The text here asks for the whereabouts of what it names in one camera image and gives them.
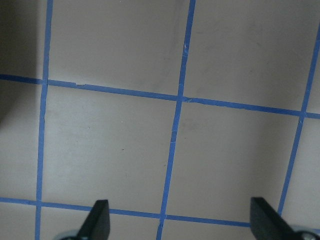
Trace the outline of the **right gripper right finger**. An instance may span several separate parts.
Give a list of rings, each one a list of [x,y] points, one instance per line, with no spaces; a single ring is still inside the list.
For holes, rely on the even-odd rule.
[[[295,231],[263,197],[250,199],[249,223],[256,240],[295,239]]]

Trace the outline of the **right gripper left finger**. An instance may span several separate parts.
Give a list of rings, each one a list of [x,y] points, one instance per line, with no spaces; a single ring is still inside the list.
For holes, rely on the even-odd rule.
[[[76,235],[77,240],[107,240],[111,231],[107,199],[97,200]]]

